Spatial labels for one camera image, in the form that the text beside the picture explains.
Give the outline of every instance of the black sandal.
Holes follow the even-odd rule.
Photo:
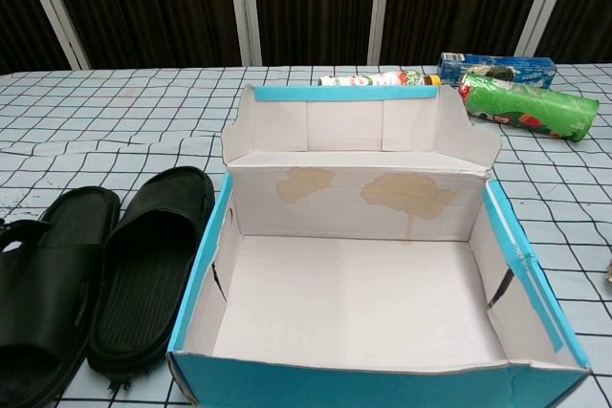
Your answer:
[[[169,169],[142,186],[108,238],[87,359],[111,387],[164,357],[213,206],[206,174]]]
[[[23,243],[0,253],[0,406],[43,406],[78,370],[119,208],[115,193],[88,186],[39,222],[0,222],[0,251]]]

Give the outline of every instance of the cardboard box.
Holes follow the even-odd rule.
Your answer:
[[[557,65],[550,57],[484,56],[441,53],[438,76],[445,85],[458,86],[465,73],[550,88]]]
[[[245,88],[168,349],[193,403],[544,407],[587,358],[449,87]]]

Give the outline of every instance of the checkered tablecloth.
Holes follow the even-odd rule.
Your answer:
[[[236,116],[241,88],[316,84],[322,75],[372,74],[397,66],[33,72],[0,76],[0,217],[37,218],[65,190],[102,185],[122,208],[141,184],[177,165],[210,174],[225,166],[219,133]],[[435,67],[409,67],[433,74]],[[578,143],[476,120],[498,132],[494,172],[534,245],[593,374],[562,403],[612,400],[612,64],[559,66],[553,89],[596,98],[600,110]],[[165,365],[109,392],[83,364],[59,408],[186,405]]]

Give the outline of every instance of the blue box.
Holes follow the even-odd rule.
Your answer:
[[[456,91],[247,86],[222,140],[168,346],[193,404],[537,408],[587,377]]]
[[[438,61],[442,84],[452,86],[459,85],[463,74],[473,73],[550,88],[556,72],[557,66],[548,57],[442,53]]]

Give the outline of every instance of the grid pattern tablecloth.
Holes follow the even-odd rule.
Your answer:
[[[0,77],[0,217],[37,218],[67,189],[102,185],[125,208],[141,184],[177,165],[225,167],[219,133],[236,116],[241,88],[316,84],[322,75],[372,74],[397,66],[278,67],[25,73]],[[435,67],[411,67],[426,74]],[[502,136],[494,172],[539,255],[593,374],[561,405],[612,400],[612,64],[559,66],[553,89],[593,97],[600,110],[579,143],[482,120]],[[182,406],[165,365],[129,390],[83,364],[59,408]]]

